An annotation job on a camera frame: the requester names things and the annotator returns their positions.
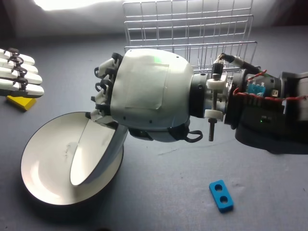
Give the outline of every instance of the white plate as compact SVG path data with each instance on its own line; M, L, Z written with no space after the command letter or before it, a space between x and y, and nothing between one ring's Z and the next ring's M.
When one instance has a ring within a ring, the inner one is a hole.
M120 167L123 142L118 141L119 137L113 142L116 133L121 134L120 139L124 142L125 129L114 131L102 127L85 118L83 112L49 121L32 136L24 150L21 173L27 189L39 200L53 205L70 205L94 196ZM93 142L89 140L90 135L95 136ZM120 145L113 149L117 153L109 151L108 166L98 169L108 144L112 143L115 143L113 146ZM75 177L78 186L74 186L71 168L77 172L78 167L81 173ZM89 177L93 170L96 173Z

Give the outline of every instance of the yellow sponge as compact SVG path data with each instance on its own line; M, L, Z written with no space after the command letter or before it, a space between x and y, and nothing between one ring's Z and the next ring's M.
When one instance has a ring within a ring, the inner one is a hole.
M12 96L7 96L6 99L15 104L16 106L24 109L24 110L29 110L33 104L35 104L36 100L35 99L30 99L30 98L24 98L24 97L12 97Z

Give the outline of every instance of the robotic hand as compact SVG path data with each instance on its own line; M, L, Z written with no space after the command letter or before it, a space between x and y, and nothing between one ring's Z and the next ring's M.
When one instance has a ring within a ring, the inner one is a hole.
M229 77L224 61L241 73ZM195 74L184 58L153 49L129 50L124 57L114 53L94 73L101 79L95 86L99 93L86 117L101 125L124 125L133 137L197 142L202 132L189 130L195 116L208 118L210 141L215 123L224 119L243 144L274 153L308 153L308 73L283 72L276 78L222 53L211 74Z
M44 94L34 59L17 49L0 49L0 96L38 98Z

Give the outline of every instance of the metal wire basket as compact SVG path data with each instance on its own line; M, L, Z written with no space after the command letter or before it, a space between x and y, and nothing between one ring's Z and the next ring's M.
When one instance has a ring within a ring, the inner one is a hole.
M224 52L251 63L257 42L249 41L253 0L161 0L124 2L128 46L171 51L195 72L210 72ZM226 71L239 68L225 64Z

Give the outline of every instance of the gray table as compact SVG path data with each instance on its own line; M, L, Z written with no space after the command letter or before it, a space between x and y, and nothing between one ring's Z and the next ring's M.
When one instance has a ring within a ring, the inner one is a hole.
M276 76L283 70L308 71L307 38L308 27L254 29L254 64ZM307 230L308 156L273 155L244 146L222 123L215 127L214 142L157 143L128 135L117 177L92 205L70 219L65 219L70 213L65 210L59 220L48 215L51 208L35 210L20 175L27 141L56 116L92 110L90 96L97 81L93 69L112 52L123 53L125 39L45 38L25 44L10 43L36 60L45 95L26 113L4 97L0 100L0 230ZM193 118L191 127L208 132L204 119ZM209 183L219 179L235 203L234 211L224 215L208 190Z

